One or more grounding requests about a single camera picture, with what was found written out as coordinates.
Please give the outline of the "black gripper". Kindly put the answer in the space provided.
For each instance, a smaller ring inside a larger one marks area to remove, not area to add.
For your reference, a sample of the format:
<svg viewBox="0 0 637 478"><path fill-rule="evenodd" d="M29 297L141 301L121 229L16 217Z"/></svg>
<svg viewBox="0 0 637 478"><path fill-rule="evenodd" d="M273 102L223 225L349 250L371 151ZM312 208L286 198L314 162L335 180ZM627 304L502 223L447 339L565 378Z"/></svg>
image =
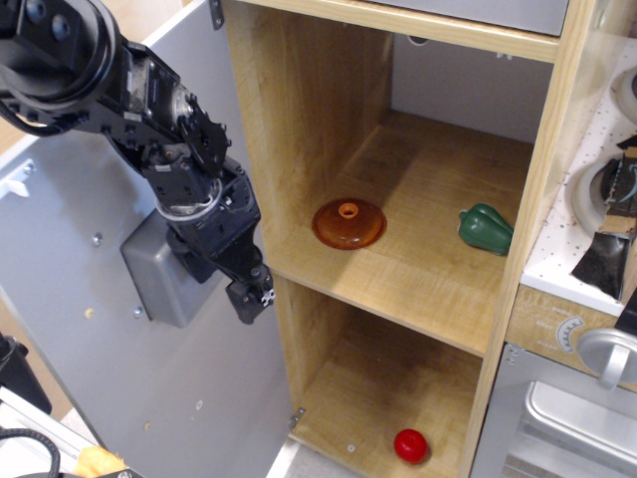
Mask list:
<svg viewBox="0 0 637 478"><path fill-rule="evenodd" d="M274 303L274 281L254 243L261 212L243 167L225 163L213 177L189 163L158 166L156 207L179 263L199 284L216 271L230 278L230 303L252 325Z"/></svg>

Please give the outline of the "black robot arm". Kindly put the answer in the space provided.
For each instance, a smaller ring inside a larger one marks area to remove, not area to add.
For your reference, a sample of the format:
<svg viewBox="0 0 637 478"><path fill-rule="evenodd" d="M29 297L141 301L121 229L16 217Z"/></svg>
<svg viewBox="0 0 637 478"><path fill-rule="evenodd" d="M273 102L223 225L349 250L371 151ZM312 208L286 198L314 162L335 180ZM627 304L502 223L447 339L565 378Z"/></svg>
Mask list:
<svg viewBox="0 0 637 478"><path fill-rule="evenodd" d="M254 242L261 212L227 153L226 128L165 62L121 34L103 3L2 3L1 116L38 137L73 129L105 136L151 186L168 245L196 281L226 275L245 324L273 303L274 281Z"/></svg>

